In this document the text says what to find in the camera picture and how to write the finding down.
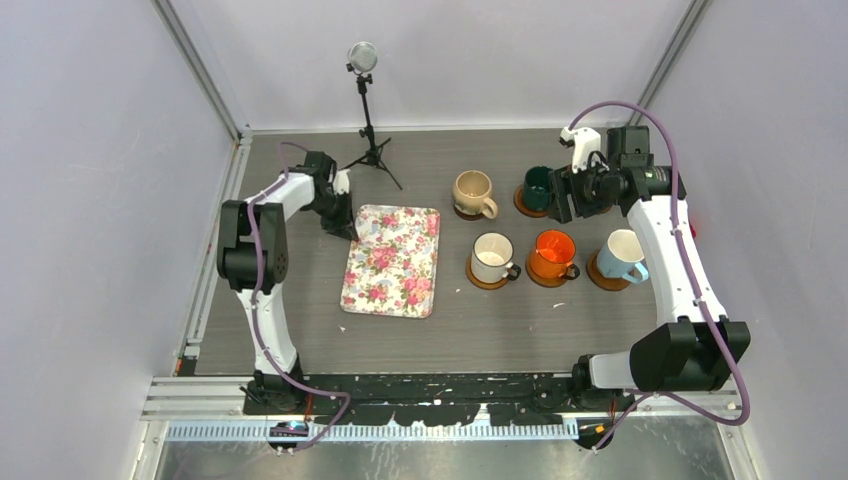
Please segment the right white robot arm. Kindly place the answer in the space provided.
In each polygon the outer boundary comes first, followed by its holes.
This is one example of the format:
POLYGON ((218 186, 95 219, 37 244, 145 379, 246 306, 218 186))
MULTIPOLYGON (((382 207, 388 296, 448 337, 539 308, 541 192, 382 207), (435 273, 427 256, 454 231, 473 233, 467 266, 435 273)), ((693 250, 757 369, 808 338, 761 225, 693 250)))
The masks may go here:
POLYGON ((711 289, 688 219, 686 190, 676 168, 657 166, 644 126, 566 127, 560 143, 572 159, 549 175, 551 218, 567 223, 617 207, 644 254, 657 307, 656 328, 627 350, 583 355, 574 365, 571 397, 596 410, 611 392, 717 391, 730 380, 751 343, 711 289))

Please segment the orange mug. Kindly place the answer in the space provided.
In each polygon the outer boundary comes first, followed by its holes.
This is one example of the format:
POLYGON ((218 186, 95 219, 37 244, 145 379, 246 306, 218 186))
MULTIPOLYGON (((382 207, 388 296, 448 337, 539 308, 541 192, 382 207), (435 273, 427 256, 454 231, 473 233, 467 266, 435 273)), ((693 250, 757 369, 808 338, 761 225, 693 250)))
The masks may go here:
POLYGON ((546 230, 535 239, 527 259, 529 273, 542 284, 559 286, 581 275, 575 263, 577 248, 574 240, 560 230, 546 230))

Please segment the white light blue mug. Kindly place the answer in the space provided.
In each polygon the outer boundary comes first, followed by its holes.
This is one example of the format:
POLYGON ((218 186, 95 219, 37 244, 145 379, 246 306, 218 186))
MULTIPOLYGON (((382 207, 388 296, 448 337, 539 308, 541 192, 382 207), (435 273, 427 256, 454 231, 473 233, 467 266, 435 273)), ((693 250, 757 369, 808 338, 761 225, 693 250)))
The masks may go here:
POLYGON ((612 232, 596 257, 599 273, 607 279, 639 284, 650 278, 644 264, 645 254, 633 230, 612 232))

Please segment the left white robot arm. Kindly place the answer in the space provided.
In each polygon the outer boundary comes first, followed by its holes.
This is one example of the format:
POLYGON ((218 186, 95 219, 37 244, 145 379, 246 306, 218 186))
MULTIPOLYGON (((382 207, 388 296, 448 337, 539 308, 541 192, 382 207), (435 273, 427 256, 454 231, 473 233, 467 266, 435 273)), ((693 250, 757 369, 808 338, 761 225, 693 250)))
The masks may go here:
POLYGON ((283 302, 286 224, 307 211, 319 216, 325 233, 358 240, 348 172, 322 151, 307 151, 271 185, 220 209, 216 268, 242 304, 255 350, 254 373, 242 389, 247 414, 293 414, 317 392, 303 382, 283 302))

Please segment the white mug brown rim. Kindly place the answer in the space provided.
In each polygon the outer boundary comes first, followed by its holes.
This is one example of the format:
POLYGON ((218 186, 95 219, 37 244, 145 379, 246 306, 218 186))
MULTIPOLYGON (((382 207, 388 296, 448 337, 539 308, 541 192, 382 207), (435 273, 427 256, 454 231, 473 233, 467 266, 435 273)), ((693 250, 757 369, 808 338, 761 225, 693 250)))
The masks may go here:
POLYGON ((479 235, 472 245, 472 272, 482 282, 494 283, 502 278, 514 281, 522 269, 514 262, 514 246, 511 240, 496 232, 479 235))

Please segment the dark green mug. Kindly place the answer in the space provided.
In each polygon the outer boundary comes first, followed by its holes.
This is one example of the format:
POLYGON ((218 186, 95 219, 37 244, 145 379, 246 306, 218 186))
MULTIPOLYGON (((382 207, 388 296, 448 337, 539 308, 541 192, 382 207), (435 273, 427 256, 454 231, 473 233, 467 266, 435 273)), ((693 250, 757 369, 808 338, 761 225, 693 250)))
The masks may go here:
POLYGON ((525 172, 522 185, 522 203, 532 212, 546 212, 551 203, 550 173, 547 166, 534 166, 525 172))

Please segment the floral serving tray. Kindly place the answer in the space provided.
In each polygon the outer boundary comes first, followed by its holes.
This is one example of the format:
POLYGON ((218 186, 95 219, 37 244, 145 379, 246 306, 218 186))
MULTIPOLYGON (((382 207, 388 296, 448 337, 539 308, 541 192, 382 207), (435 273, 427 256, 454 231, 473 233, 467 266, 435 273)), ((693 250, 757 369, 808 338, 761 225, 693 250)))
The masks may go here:
POLYGON ((340 307, 425 319, 434 308, 441 215, 429 207, 366 204, 355 217, 340 307))

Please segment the beige mug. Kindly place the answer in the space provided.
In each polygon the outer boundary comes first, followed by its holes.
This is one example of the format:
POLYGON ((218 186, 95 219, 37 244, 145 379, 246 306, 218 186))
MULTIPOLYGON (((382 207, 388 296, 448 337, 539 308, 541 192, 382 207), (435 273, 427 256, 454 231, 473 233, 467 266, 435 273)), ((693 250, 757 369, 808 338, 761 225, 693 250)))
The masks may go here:
POLYGON ((488 219, 495 219, 499 214, 499 207, 492 195, 493 183, 490 177, 478 170, 462 172, 452 187, 453 205, 459 205, 468 213, 484 213, 488 219))

